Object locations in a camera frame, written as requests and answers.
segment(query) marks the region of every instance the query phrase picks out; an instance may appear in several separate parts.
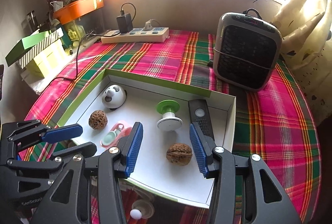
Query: cardboard box lid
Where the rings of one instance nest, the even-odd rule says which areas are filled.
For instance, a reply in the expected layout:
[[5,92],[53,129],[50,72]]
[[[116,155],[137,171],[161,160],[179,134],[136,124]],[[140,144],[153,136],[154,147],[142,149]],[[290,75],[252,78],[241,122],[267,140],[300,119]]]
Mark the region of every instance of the cardboard box lid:
[[19,60],[19,64],[21,68],[25,68],[26,65],[31,62],[33,58],[37,54],[39,54],[41,51],[46,49],[49,45],[54,43],[59,38],[63,37],[63,31],[61,28],[57,29],[55,32],[51,33],[49,36],[44,38],[42,41],[40,41],[37,45],[35,45],[32,49],[30,49],[22,58]]
[[51,31],[46,31],[38,34],[29,35],[22,38],[7,54],[6,62],[10,66],[23,57],[33,46],[49,36]]

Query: gray heater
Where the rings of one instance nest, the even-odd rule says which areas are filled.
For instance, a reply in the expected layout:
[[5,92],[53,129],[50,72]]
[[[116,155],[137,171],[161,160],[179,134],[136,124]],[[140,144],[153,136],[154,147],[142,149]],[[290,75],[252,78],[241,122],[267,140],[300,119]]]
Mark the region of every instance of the gray heater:
[[218,78],[257,92],[268,82],[282,37],[273,25],[245,14],[226,13],[218,24],[213,70]]

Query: striped box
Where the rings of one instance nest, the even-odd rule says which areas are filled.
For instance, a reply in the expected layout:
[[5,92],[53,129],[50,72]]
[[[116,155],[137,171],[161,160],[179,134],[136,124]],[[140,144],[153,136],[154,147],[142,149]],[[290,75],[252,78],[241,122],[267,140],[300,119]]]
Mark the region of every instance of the striped box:
[[41,42],[35,45],[31,50],[29,50],[20,60],[19,65],[23,69],[30,63],[33,58],[36,57],[40,52],[46,49],[50,44],[54,43],[59,38],[63,37],[63,31],[61,28],[57,29],[55,32],[51,33],[49,36],[44,38]]
[[42,52],[37,54],[26,69],[33,75],[46,78],[67,57],[61,39],[56,40]]

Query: black charger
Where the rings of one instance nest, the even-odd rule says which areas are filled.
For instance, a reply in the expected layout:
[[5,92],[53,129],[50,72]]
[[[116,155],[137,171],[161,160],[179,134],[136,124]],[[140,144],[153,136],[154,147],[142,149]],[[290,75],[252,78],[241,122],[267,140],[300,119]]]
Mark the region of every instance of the black charger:
[[[133,18],[130,14],[125,14],[125,11],[123,10],[123,6],[125,4],[131,4],[134,7],[135,14]],[[120,33],[129,33],[133,29],[132,21],[135,19],[135,16],[136,16],[136,8],[132,3],[124,3],[121,6],[120,16],[117,17],[117,25],[119,27]]]

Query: white toy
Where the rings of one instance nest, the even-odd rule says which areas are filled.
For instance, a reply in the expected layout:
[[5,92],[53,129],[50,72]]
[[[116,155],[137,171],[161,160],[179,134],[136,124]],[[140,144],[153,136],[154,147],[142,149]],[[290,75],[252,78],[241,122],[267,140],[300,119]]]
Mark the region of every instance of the white toy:
[[122,106],[126,97],[126,91],[121,86],[112,85],[105,90],[102,102],[106,108],[116,109]]

